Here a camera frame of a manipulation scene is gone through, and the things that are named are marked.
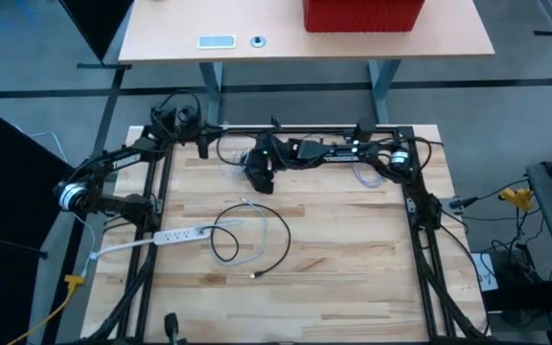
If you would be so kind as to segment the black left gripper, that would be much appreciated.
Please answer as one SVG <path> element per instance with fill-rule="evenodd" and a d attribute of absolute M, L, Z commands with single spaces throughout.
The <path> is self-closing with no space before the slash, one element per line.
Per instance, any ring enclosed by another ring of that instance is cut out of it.
<path fill-rule="evenodd" d="M 206 137 L 208 130 L 198 108 L 185 105 L 176 112 L 175 134 L 179 142 L 197 141 L 198 156 L 208 159 L 209 143 Z"/>

